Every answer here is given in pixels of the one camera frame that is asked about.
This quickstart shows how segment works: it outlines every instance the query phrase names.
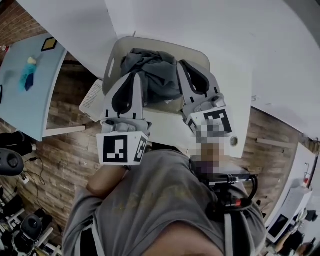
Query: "human arm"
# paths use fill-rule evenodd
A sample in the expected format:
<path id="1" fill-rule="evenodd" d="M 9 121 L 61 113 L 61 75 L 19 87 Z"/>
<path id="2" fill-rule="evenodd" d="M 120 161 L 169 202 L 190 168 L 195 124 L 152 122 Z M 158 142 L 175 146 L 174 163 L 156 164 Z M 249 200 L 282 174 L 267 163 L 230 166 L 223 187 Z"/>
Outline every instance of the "human arm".
<path id="1" fill-rule="evenodd" d="M 104 165 L 89 179 L 86 189 L 93 196 L 105 199 L 121 182 L 126 171 L 123 166 Z"/>
<path id="2" fill-rule="evenodd" d="M 274 251 L 276 253 L 280 252 L 283 248 L 284 248 L 284 244 L 285 242 L 288 240 L 288 238 L 291 236 L 291 232 L 286 233 L 281 239 L 280 241 L 276 244 Z"/>
<path id="3" fill-rule="evenodd" d="M 63 255 L 74 255 L 76 241 L 86 227 L 86 221 L 94 215 L 103 199 L 120 183 L 125 173 L 126 169 L 122 166 L 104 165 L 89 179 L 86 188 L 77 188 L 63 232 Z"/>

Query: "wooden floor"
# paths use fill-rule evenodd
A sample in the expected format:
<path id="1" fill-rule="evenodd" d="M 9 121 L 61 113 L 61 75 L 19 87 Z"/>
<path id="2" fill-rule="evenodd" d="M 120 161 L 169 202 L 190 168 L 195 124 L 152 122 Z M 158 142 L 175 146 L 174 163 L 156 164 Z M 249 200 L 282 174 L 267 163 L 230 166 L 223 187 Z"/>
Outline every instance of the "wooden floor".
<path id="1" fill-rule="evenodd" d="M 101 131 L 100 123 L 92 123 L 79 111 L 79 105 L 93 85 L 95 77 L 83 67 L 64 65 L 58 77 L 50 108 L 49 121 L 60 125 L 88 124 L 83 132 L 48 137 L 37 143 L 38 150 L 24 159 L 41 158 L 45 185 L 34 176 L 33 182 L 23 185 L 18 182 L 18 194 L 22 197 L 28 213 L 39 207 L 54 218 L 55 232 L 51 236 L 55 244 L 61 243 L 57 229 L 65 228 L 72 208 L 75 189 L 85 186 L 88 178 L 100 168 L 96 134 Z M 0 121 L 0 133 L 15 129 Z M 254 109 L 250 122 L 243 158 L 232 158 L 234 163 L 259 174 L 259 190 L 256 200 L 261 200 L 261 209 L 268 214 L 282 191 L 285 177 L 291 168 L 294 150 L 256 143 L 257 138 L 298 143 L 300 134 L 289 126 Z M 41 161 L 27 162 L 25 169 L 37 174 L 42 170 Z M 17 177 L 0 177 L 4 196 L 10 195 L 17 184 Z"/>

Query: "light blue table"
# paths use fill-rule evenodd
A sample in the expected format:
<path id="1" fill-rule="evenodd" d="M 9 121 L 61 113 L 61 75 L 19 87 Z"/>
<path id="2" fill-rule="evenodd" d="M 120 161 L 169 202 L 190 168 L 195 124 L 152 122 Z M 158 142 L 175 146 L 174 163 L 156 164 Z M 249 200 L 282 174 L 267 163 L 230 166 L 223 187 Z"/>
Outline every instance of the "light blue table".
<path id="1" fill-rule="evenodd" d="M 34 36 L 11 45 L 0 69 L 0 85 L 3 85 L 0 118 L 34 138 L 84 131 L 85 126 L 47 129 L 48 114 L 56 81 L 67 54 L 57 43 L 52 50 L 43 51 L 48 33 Z M 19 89 L 19 80 L 28 58 L 37 60 L 33 87 L 29 91 Z"/>

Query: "gray t-shirt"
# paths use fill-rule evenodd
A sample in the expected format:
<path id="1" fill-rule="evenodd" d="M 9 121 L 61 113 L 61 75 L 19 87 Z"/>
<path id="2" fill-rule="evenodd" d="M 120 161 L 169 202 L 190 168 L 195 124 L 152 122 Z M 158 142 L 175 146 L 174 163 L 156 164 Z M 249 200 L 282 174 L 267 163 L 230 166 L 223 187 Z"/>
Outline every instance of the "gray t-shirt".
<path id="1" fill-rule="evenodd" d="M 177 221 L 201 230 L 224 254 L 224 224 L 210 221 L 205 213 L 208 203 L 216 201 L 216 195 L 191 173 L 188 157 L 171 150 L 148 152 L 105 200 L 84 188 L 77 191 L 63 236 L 63 255 L 74 255 L 83 222 L 92 215 L 106 256 L 142 255 Z M 247 221 L 257 248 L 266 238 L 257 205 L 249 209 Z"/>

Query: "clothing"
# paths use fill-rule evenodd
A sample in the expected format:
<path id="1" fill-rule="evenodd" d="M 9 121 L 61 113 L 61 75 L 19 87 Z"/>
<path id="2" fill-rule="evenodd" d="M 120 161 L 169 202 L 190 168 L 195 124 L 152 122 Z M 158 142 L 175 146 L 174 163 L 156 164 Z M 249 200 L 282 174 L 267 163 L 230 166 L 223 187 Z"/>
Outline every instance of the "clothing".
<path id="1" fill-rule="evenodd" d="M 304 234 L 302 234 L 300 231 L 297 231 L 294 234 L 290 235 L 288 239 L 284 242 L 283 248 L 279 251 L 278 254 L 281 256 L 294 255 L 295 251 L 298 250 L 299 246 L 303 244 L 304 237 Z"/>
<path id="2" fill-rule="evenodd" d="M 20 131 L 14 133 L 0 134 L 0 148 L 17 152 L 21 156 L 32 153 L 32 144 L 25 140 L 25 136 Z"/>
<path id="3" fill-rule="evenodd" d="M 177 221 L 201 230 L 224 254 L 224 223 L 210 221 L 205 213 L 217 196 L 199 182 L 189 166 L 189 158 L 179 152 L 151 151 L 105 200 L 79 189 L 63 236 L 63 255 L 74 255 L 84 222 L 92 215 L 108 256 L 142 255 Z M 247 222 L 255 247 L 263 246 L 266 229 L 256 204 L 248 209 Z"/>
<path id="4" fill-rule="evenodd" d="M 181 97 L 177 61 L 169 53 L 133 48 L 121 63 L 121 76 L 130 72 L 141 78 L 145 105 Z"/>
<path id="5" fill-rule="evenodd" d="M 172 151 L 177 151 L 179 153 L 181 153 L 181 151 L 179 149 L 177 149 L 175 146 L 169 146 L 169 145 L 164 145 L 164 144 L 160 144 L 160 143 L 152 143 L 152 147 L 151 147 L 152 151 L 155 150 L 172 150 Z"/>

